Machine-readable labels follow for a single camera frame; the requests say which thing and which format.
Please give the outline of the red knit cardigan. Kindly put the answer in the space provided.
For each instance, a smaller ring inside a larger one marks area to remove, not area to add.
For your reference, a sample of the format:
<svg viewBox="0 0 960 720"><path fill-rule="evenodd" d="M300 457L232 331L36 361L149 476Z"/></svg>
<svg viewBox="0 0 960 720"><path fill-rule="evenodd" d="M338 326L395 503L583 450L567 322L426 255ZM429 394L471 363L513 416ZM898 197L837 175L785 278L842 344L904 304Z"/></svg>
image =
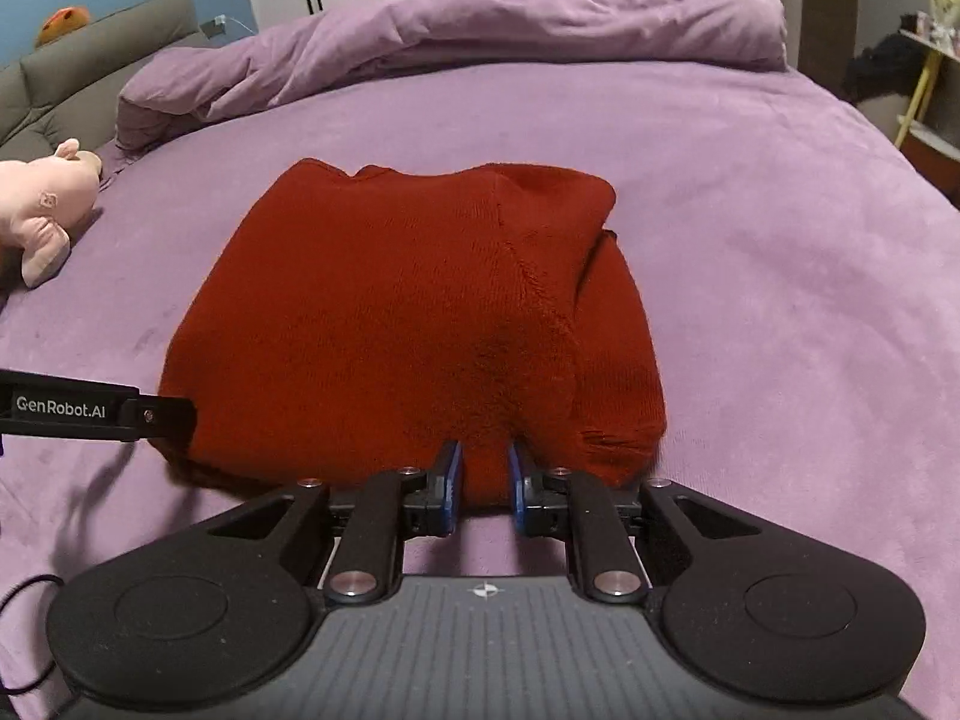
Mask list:
<svg viewBox="0 0 960 720"><path fill-rule="evenodd" d="M254 203L167 348L161 440L212 488L370 476L462 447L464 500L508 500L508 450L622 486L665 433L646 312L607 220L564 167L441 176L299 161Z"/></svg>

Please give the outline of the black clothes pile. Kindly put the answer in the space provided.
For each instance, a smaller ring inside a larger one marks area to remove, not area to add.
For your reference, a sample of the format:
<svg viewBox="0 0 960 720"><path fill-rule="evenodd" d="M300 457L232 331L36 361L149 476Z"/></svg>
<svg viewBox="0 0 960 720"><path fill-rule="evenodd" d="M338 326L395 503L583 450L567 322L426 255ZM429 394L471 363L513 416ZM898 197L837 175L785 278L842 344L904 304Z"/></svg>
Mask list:
<svg viewBox="0 0 960 720"><path fill-rule="evenodd" d="M889 94L910 96L923 73L926 49L903 34L889 34L846 65L841 91L850 103Z"/></svg>

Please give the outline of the pink plush pig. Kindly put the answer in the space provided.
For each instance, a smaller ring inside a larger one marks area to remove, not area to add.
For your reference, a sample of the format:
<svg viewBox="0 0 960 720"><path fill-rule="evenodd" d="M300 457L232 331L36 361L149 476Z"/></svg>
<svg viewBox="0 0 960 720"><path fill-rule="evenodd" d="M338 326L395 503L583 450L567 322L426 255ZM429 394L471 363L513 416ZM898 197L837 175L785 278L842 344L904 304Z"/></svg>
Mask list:
<svg viewBox="0 0 960 720"><path fill-rule="evenodd" d="M93 211L103 161L76 138L50 156L2 163L2 247L21 252L21 280L37 288L59 273L70 231Z"/></svg>

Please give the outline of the grey upholstered headboard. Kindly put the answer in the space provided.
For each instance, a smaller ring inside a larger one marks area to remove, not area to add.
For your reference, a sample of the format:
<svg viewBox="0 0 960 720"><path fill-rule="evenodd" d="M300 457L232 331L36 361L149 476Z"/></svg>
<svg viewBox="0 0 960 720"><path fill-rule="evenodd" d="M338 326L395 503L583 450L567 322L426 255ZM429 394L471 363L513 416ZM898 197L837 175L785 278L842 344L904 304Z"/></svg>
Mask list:
<svg viewBox="0 0 960 720"><path fill-rule="evenodd" d="M168 47L206 47L194 0L145 0L2 68L2 156L32 161L75 138L96 151L116 135L117 99Z"/></svg>

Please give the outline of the purple bed sheet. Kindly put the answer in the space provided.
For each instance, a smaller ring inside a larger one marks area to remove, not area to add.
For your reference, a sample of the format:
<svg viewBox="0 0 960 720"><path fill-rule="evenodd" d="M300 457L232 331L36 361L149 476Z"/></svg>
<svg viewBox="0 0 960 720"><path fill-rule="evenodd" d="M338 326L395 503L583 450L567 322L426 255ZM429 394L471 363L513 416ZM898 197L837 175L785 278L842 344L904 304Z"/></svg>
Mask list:
<svg viewBox="0 0 960 720"><path fill-rule="evenodd" d="M928 615L905 694L958 712L958 215L795 71L479 65L332 89L160 146L64 271L2 301L11 369L153 388L247 208L313 156L604 177L651 323L659 470L900 574Z"/></svg>

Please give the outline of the orange plush toy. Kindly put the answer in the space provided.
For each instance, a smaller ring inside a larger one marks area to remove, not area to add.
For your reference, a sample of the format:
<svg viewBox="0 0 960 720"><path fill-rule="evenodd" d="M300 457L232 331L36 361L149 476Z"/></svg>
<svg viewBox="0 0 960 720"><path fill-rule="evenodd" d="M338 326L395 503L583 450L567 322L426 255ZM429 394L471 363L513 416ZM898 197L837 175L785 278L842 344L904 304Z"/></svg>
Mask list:
<svg viewBox="0 0 960 720"><path fill-rule="evenodd" d="M60 37L67 36L77 29L82 29L91 23L91 13L82 5L68 5L68 7L59 8L44 21L43 26L37 31L34 47L39 49L46 44L57 41Z"/></svg>

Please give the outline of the purple duvet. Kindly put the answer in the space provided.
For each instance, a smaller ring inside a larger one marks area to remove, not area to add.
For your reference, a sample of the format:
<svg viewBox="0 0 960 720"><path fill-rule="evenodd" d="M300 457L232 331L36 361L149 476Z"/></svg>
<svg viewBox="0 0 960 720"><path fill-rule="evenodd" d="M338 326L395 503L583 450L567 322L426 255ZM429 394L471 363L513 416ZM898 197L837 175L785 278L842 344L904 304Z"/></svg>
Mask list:
<svg viewBox="0 0 960 720"><path fill-rule="evenodd" d="M781 0L371 0L228 46L161 50L119 93L116 146L137 158L207 125L428 68L677 60L782 70L786 32Z"/></svg>

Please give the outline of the yellow legged side table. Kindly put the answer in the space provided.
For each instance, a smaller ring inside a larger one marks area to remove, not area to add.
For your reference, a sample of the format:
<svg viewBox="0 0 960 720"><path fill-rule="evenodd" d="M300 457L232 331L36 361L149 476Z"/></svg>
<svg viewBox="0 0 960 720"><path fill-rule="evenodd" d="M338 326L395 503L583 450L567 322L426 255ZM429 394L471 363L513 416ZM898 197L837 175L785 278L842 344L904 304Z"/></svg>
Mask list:
<svg viewBox="0 0 960 720"><path fill-rule="evenodd" d="M958 57L951 50L941 49L909 29L900 29L898 34L924 50L924 64L907 110L898 117L893 144L898 151L907 155L908 161L926 181L946 195L947 199L957 200L958 146L926 124L926 117L939 83L942 62L949 59L957 64Z"/></svg>

